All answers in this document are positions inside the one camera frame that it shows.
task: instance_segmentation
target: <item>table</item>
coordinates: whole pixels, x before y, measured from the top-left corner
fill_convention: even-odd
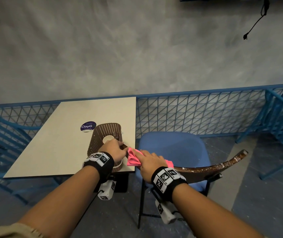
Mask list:
[[[75,174],[87,158],[93,132],[84,123],[121,125],[124,144],[135,147],[136,97],[61,102],[4,178],[67,176]],[[127,158],[116,173],[133,173]]]

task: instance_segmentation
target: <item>wristband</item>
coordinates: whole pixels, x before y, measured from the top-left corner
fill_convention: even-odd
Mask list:
[[[172,202],[172,192],[179,184],[186,183],[187,180],[174,168],[160,167],[156,169],[151,177],[154,190],[160,195],[164,201]]]
[[[93,166],[100,174],[100,182],[105,183],[112,173],[114,160],[107,152],[97,152],[91,154],[83,163],[82,167]]]

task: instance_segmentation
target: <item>pink rag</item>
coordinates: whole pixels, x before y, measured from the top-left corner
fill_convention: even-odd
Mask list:
[[[168,167],[169,168],[173,168],[174,164],[172,163],[172,161],[169,160],[165,160]],[[128,148],[128,161],[127,161],[127,166],[141,166],[140,161],[137,159],[137,157],[134,155],[133,153],[133,149],[132,148]]]

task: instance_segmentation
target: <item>beige sleeve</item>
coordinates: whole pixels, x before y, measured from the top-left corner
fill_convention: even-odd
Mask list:
[[[37,230],[24,224],[15,223],[10,226],[0,226],[1,238],[43,238]]]

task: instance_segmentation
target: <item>purple sticker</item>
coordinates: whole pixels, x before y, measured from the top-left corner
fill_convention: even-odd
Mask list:
[[[93,129],[95,129],[95,127],[96,127],[96,123],[93,122],[93,121],[89,121],[89,122],[82,124],[81,131],[82,132],[91,132]]]

